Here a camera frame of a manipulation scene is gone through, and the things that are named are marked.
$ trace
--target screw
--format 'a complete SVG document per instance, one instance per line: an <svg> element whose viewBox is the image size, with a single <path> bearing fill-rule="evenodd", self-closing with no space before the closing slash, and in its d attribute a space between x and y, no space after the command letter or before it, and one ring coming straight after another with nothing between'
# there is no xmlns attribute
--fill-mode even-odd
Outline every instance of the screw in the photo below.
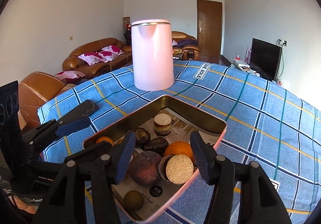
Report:
<svg viewBox="0 0 321 224"><path fill-rule="evenodd" d="M75 166L75 164L76 164L75 161L72 161L72 160L67 162L68 167L73 167L73 166Z"/></svg>
<svg viewBox="0 0 321 224"><path fill-rule="evenodd" d="M252 162L251 162L251 166L252 166L253 168L257 168L257 167L259 167L260 165L259 165L259 163L258 163L257 161L252 161Z"/></svg>
<svg viewBox="0 0 321 224"><path fill-rule="evenodd" d="M216 159L219 161L225 161L225 156L220 154L220 155L216 156Z"/></svg>
<svg viewBox="0 0 321 224"><path fill-rule="evenodd" d="M101 156L101 159L102 159L103 161L108 161L109 158L110 158L110 155L109 155L109 154L103 154L103 155Z"/></svg>

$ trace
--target brown leather sofa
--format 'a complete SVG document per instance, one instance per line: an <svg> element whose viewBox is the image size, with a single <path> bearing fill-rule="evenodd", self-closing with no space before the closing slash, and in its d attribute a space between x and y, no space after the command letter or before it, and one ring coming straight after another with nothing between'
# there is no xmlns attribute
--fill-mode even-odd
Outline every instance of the brown leather sofa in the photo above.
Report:
<svg viewBox="0 0 321 224"><path fill-rule="evenodd" d="M113 61L107 63L96 63L91 66L89 66L84 60L78 58L79 55L84 53L98 52L102 48L110 45L116 45L124 52L124 54L119 55ZM80 71L86 75L87 79L92 79L96 76L108 73L127 65L133 60L131 50L131 47L124 46L123 42L115 38L97 40L80 46L72 51L69 57L62 64L62 68L64 71Z"/></svg>
<svg viewBox="0 0 321 224"><path fill-rule="evenodd" d="M172 39L175 40L177 43L183 39L193 39L196 40L195 37L190 36L184 32L179 32L179 31L172 31ZM181 49L183 52L183 60L188 60L188 59L193 59L193 60L199 60L201 56L201 51L199 46L185 46L182 48L179 47L173 47L173 50L179 50Z"/></svg>
<svg viewBox="0 0 321 224"><path fill-rule="evenodd" d="M66 85L52 75L33 72L19 83L19 106L29 129L40 125L38 109L54 97L75 87Z"/></svg>

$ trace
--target orange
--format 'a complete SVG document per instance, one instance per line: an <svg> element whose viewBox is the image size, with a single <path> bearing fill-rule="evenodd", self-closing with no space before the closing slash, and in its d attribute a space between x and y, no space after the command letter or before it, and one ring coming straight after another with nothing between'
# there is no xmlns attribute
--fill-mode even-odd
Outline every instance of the orange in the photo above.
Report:
<svg viewBox="0 0 321 224"><path fill-rule="evenodd" d="M106 141L106 142L110 142L112 146L114 146L114 141L107 137L107 136L102 136L102 137L99 137L96 141L96 144L99 143L99 142L102 142L102 141Z"/></svg>
<svg viewBox="0 0 321 224"><path fill-rule="evenodd" d="M191 148L191 145L188 142L173 142L171 143L165 150L163 157L170 155L170 154L183 154L186 155L187 157L189 157L192 162L195 162L195 158L193 155L193 151Z"/></svg>

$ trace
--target metal rim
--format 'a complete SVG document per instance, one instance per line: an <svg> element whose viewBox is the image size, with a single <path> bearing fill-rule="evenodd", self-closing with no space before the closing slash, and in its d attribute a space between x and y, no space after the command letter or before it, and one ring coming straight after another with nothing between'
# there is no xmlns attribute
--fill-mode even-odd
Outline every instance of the metal rim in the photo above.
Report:
<svg viewBox="0 0 321 224"><path fill-rule="evenodd" d="M148 25L158 25L158 24L170 24L169 22L147 22L147 23L139 23L132 26L148 26Z"/></svg>

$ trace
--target metal tray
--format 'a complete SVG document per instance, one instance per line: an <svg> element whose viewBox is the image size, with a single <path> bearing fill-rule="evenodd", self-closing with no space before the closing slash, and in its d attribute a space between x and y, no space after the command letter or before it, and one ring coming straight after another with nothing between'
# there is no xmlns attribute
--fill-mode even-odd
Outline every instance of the metal tray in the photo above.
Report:
<svg viewBox="0 0 321 224"><path fill-rule="evenodd" d="M150 120L158 112L163 109L169 108L173 112L177 113L179 116L185 118L192 124L197 127L216 135L219 135L217 142L213 145L213 148L216 149L222 140L226 132L226 122L222 119L213 116L197 107L194 107L190 104L187 104L179 99L176 99L172 96L163 95L159 98L151 101L150 103L144 105L140 109L134 111L133 113L127 115L126 117L120 119L119 121L113 123L112 125L106 127L105 129L99 131L93 136L86 139L83 143L83 147L87 148L91 145L94 145L96 140L101 136L108 136L117 141L122 138L128 130L135 129ZM184 183L178 190L175 192L170 199L168 199L157 211L155 211L148 218L142 220L136 216L133 212L129 212L125 209L122 201L114 195L115 201L122 211L128 216L128 218L134 223L145 224L152 222L157 217L159 217L165 209L167 209L171 204L173 204L183 192L192 184L192 182L199 175L199 170L197 169L192 177Z"/></svg>
<svg viewBox="0 0 321 224"><path fill-rule="evenodd" d="M116 142L128 130L139 127L165 108L171 109L181 117L210 133L221 135L226 130L226 122L222 119L172 96L163 95L89 137L84 141L83 147L88 148L94 145L96 140L102 136L108 136Z"/></svg>

